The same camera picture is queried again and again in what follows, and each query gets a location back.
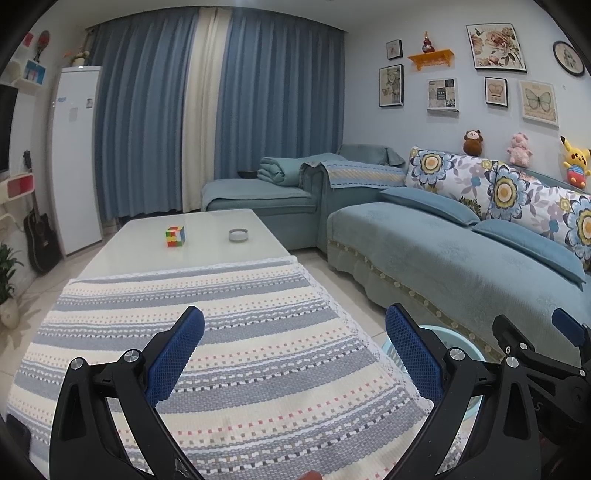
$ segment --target potted plant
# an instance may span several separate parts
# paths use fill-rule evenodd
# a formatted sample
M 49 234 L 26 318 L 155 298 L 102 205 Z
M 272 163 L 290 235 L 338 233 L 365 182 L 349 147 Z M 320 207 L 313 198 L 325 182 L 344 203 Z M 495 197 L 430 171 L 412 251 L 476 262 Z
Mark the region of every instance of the potted plant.
M 10 329 L 16 327 L 20 320 L 17 301 L 12 298 L 14 285 L 10 283 L 17 264 L 22 266 L 14 258 L 14 249 L 0 244 L 0 321 Z
M 86 63 L 86 60 L 90 58 L 90 53 L 88 50 L 80 51 L 76 55 L 72 56 L 72 52 L 66 52 L 64 54 L 64 58 L 69 57 L 70 66 L 72 67 L 83 67 Z

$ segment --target acoustic guitar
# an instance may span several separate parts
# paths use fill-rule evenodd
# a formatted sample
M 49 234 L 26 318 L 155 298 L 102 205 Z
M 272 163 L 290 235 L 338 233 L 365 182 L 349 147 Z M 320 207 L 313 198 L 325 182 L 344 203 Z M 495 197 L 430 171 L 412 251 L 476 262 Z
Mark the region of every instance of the acoustic guitar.
M 31 153 L 27 150 L 23 153 L 23 162 L 29 172 L 33 171 L 31 165 Z M 37 198 L 33 196 L 33 209 L 25 217 L 23 226 L 27 236 L 29 262 L 34 271 L 45 274 L 51 271 L 61 260 L 60 245 L 56 233 L 49 225 L 47 214 L 39 215 Z

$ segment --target floral cushion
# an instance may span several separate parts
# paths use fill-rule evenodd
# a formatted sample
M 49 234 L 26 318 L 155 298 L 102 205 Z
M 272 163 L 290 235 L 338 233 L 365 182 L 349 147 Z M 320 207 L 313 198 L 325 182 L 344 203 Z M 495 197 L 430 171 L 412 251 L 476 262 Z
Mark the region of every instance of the floral cushion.
M 481 219 L 491 203 L 488 178 L 494 164 L 468 155 L 452 155 L 434 150 L 411 150 L 407 187 L 419 188 L 446 196 L 471 208 Z
M 515 222 L 560 243 L 591 270 L 591 197 L 546 187 L 535 177 L 499 162 L 489 174 L 487 218 Z

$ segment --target pink pig plush toy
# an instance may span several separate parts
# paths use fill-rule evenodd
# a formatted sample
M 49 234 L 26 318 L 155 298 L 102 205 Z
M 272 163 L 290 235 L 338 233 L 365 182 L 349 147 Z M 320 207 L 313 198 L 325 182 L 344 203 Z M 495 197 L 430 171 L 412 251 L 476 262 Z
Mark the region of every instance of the pink pig plush toy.
M 523 168 L 529 168 L 530 157 L 533 155 L 528 148 L 529 138 L 527 135 L 519 132 L 511 138 L 511 147 L 507 148 L 507 153 L 511 155 L 509 161 L 511 165 L 517 165 Z

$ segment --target white ceiling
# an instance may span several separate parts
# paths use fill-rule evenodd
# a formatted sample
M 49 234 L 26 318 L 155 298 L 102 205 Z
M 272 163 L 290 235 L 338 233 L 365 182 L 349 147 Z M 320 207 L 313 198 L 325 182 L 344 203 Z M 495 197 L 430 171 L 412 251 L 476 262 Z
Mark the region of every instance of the white ceiling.
M 296 15 L 345 31 L 384 15 L 395 15 L 402 5 L 417 3 L 418 0 L 58 0 L 60 11 L 67 12 L 72 21 L 85 28 L 159 8 L 226 5 Z

